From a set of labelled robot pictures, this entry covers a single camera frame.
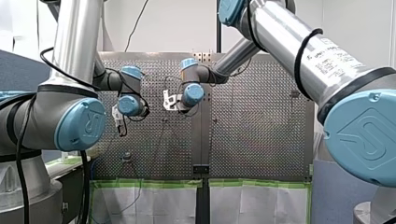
white wall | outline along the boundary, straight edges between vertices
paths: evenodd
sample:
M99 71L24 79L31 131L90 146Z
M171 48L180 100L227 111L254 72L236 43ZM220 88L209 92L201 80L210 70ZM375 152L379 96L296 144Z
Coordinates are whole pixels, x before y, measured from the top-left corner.
M106 27L115 51L124 51L144 2L110 0L105 3ZM128 51L211 49L216 49L215 0L149 0Z
M371 66L392 65L393 0L323 0L325 35Z

black cable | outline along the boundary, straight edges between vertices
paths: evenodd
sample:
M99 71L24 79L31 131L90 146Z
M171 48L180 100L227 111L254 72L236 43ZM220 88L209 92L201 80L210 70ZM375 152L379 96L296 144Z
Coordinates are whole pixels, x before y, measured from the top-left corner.
M40 52L40 58L41 60L43 60L44 63L46 63L49 67L55 69L56 71L58 71L59 73L61 73L62 75L76 81L78 84L81 84L83 86L89 87L89 88L93 88L95 91L99 91L100 88L93 86L92 84L88 83L88 82L84 82L81 81L80 79L76 78L76 77L72 77L69 74L67 74L64 70L62 70L61 68L59 68L58 66L56 66L55 64L51 63L50 61L48 61L48 59L44 56L44 54L50 52L53 50L52 48L49 49L44 49L43 51Z
M294 63L294 80L297 84L298 90L309 100L312 100L311 97L308 95L306 92L303 83L301 81L301 75L300 75L300 69L301 69L301 59L303 58L304 50L306 46L308 45L309 40L314 37L315 35L323 35L323 30L322 29L315 29L307 36L303 42L301 43L300 48L298 49L297 55L296 55L296 60Z
M20 136L18 138L18 143L17 143L17 153L16 153L16 163L17 163L17 171L18 175L20 177L20 182L21 182L21 190L22 190L22 197L23 197L23 220L24 224L29 224L30 223L30 211L29 211L29 195L27 192L27 186L26 186L26 179L24 177L24 172L22 168L22 162L21 162L21 148L22 148L22 142L24 135L26 133L27 125L29 123L29 118L30 118L30 112L32 111L33 103L35 102L35 95L29 102L29 105L27 106L26 112L23 117L23 122L21 126L21 132Z
M256 39L256 36L254 35L253 32L253 25L251 23L251 11L250 11L250 1L251 0L246 0L247 2L247 24L248 24L248 31L250 33L250 38L253 41L253 43L256 45L256 47L264 52L268 52Z
M128 37L128 44L126 45L124 52L126 52L126 51L128 50L128 48L129 48L129 44L131 43L131 37L132 37L132 35L134 34L134 31L136 31L137 24L139 24L140 18L142 17L143 12L145 11L145 8L146 8L146 5L148 4L148 2L149 2L149 0L146 0L145 5L143 5L142 10L140 11L139 16L137 17L136 23L134 24L134 29L133 29L132 32L129 34L129 37Z
M84 170L84 206L82 210L81 224L86 224L88 220L89 208L90 208L90 166L88 165L88 158L86 151L80 151L82 159L82 169Z
M239 75L241 75L242 73L244 73L244 72L248 69L248 67L250 66L250 63L251 63L251 58L247 61L247 65L245 66L244 69L242 69L242 71L237 71L236 74L231 74L230 77L236 77L236 76L239 76Z

black ring band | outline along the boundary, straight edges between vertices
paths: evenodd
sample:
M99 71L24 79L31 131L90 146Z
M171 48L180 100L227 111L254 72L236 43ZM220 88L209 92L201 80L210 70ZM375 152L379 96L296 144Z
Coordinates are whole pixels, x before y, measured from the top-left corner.
M388 75L396 74L396 71L391 67L378 68L365 76L358 77L355 80L351 81L346 87L337 92L326 104L319 110L318 112L318 121L321 124L324 124L324 120L327 118L327 115L332 110L332 108L341 100L346 98L348 95L354 93L358 89L363 86L369 84L370 82L379 79L381 77L385 77Z
M23 103L25 103L28 99L20 100L14 106L12 106L11 110L7 116L7 134L9 139L15 144L18 144L17 135L15 135L14 123L15 123L15 115L17 114L18 109L21 107Z
M303 83L301 81L300 69L301 69L301 59L303 58L304 50L308 45L309 40L315 35L323 35L322 29L315 29L311 32L309 36L307 36L303 42L301 43L300 48L298 49L296 60L294 62L294 80L297 84L298 90L308 99L312 100L311 97L306 92Z
M22 160L27 160L33 157L41 156L41 150L28 150L23 151L21 154ZM8 161L16 161L17 157L15 154L0 156L0 163L1 162L8 162Z
M77 95L83 95L92 98L98 98L98 94L93 91L87 91L81 88L75 88L70 86L62 85L42 85L38 87L38 91L56 91L56 92L66 92Z

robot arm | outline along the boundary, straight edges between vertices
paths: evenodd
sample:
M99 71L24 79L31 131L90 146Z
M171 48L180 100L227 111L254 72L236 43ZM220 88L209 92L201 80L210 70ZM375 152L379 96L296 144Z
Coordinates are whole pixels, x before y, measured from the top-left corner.
M41 0L49 7L52 16L57 21L61 8L61 1ZM94 15L93 18L100 18L100 15ZM93 85L101 91L118 91L119 101L112 108L112 115L116 122L116 127L122 134L121 129L124 127L124 116L126 117L142 117L145 118L149 114L149 104L140 95L142 72L138 67L124 66L120 71L106 69L98 52L94 51L94 68L93 79L90 77Z
M302 94L318 104L318 121L324 125L333 158L362 180L396 187L393 68L359 62L277 0L221 0L219 18L245 39L212 68L196 62L183 65L183 82L225 83L259 48L266 49L291 74ZM190 105L185 95L191 85L183 86L183 105Z

metal bracket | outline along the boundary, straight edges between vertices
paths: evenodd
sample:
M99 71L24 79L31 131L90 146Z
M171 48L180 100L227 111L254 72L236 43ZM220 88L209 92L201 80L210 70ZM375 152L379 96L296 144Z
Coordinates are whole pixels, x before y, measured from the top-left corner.
M170 111L177 111L176 104L177 104L177 96L176 95L169 96L169 90L164 90L163 108Z
M125 136L127 128L124 125L124 117L120 113L118 105L113 105L113 107L111 107L111 115L113 116L114 122L116 123L116 128L119 131L119 135L121 137Z
M163 108L169 111L186 111L190 110L184 106L181 101L182 94L169 95L169 90L163 91Z
M192 169L195 175L209 174L209 164L195 164Z

